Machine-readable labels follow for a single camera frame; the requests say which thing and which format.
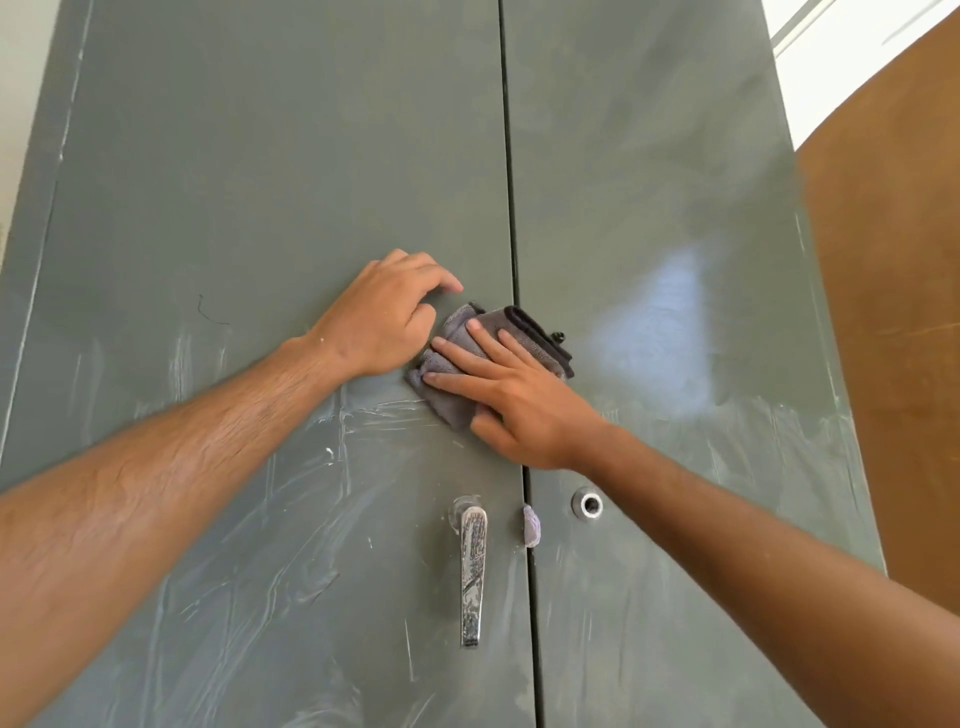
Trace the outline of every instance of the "round metal lock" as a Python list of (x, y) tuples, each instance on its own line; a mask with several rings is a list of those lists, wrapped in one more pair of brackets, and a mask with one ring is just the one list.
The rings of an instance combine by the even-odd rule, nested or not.
[(596, 521), (603, 515), (603, 498), (592, 488), (581, 488), (574, 493), (570, 504), (581, 521)]

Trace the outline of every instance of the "worn chrome handle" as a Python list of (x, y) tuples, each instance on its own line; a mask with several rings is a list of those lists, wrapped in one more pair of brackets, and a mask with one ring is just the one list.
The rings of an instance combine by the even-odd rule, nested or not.
[(487, 512), (470, 506), (460, 518), (460, 644), (480, 644), (483, 569), (487, 560)]

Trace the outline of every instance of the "black vertical gap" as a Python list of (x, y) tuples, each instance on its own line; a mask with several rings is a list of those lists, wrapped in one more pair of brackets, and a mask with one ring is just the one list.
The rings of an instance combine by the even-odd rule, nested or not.
[[(510, 143), (510, 94), (507, 87), (507, 38), (504, 31), (503, 0), (497, 0), (500, 13), (500, 79), (503, 83), (503, 138), (507, 156), (507, 209), (510, 219), (510, 264), (514, 278), (514, 305), (520, 305), (520, 277), (516, 260), (516, 217), (514, 215), (514, 152)], [(530, 503), (530, 469), (523, 466), (523, 500)], [(533, 648), (534, 720), (543, 728), (543, 669), (540, 659), (540, 623), (537, 615), (537, 564), (534, 550), (527, 549), (527, 593), (530, 600), (530, 641)]]

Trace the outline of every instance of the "gray microfiber cloth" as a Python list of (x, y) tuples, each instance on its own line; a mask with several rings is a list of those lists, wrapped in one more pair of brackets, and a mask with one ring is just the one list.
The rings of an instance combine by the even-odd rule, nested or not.
[[(476, 303), (468, 303), (458, 308), (444, 321), (440, 336), (461, 349), (466, 349), (485, 359), (488, 358), (466, 329), (467, 321), (474, 318), (494, 337), (502, 328), (507, 329), (524, 349), (560, 379), (566, 380), (573, 377), (573, 370), (570, 369), (572, 358), (570, 354), (558, 343), (552, 341), (523, 309), (515, 305), (508, 305), (488, 313)], [(462, 372), (437, 352), (427, 349), (414, 362), (406, 378), (417, 394), (423, 397), (448, 425), (457, 430), (470, 427), (470, 421), (476, 413), (476, 402), (425, 384), (423, 375), (427, 372), (438, 374), (462, 374)]]

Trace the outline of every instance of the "brown wooden panel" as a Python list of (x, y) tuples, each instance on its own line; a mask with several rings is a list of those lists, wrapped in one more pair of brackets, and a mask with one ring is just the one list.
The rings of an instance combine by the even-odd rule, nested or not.
[(890, 574), (960, 613), (960, 11), (799, 157)]

